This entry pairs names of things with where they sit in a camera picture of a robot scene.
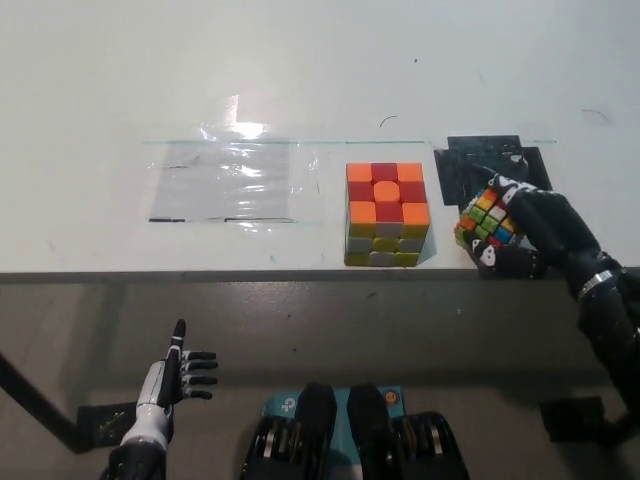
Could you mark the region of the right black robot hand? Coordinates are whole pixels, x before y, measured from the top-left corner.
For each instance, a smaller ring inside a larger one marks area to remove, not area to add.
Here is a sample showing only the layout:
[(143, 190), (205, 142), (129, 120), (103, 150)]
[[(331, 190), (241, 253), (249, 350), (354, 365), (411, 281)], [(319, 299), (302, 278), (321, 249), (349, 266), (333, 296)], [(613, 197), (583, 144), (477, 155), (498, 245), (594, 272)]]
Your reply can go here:
[(493, 245), (475, 232), (463, 234), (476, 263), (505, 278), (539, 279), (548, 268), (564, 274), (570, 295), (581, 302), (616, 289), (624, 267), (600, 243), (567, 198), (475, 166), (502, 202), (507, 219), (530, 243)]

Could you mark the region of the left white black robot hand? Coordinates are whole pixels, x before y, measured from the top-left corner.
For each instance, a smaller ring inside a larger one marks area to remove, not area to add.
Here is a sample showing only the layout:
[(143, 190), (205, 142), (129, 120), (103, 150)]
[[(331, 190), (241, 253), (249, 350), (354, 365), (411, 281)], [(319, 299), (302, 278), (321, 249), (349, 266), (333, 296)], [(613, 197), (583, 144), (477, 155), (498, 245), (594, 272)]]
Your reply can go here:
[(135, 408), (133, 426), (120, 445), (151, 443), (163, 451), (172, 439), (175, 406), (187, 399), (210, 400), (218, 380), (210, 374), (218, 368), (214, 352), (184, 348), (186, 321), (179, 319), (165, 357), (151, 365)]

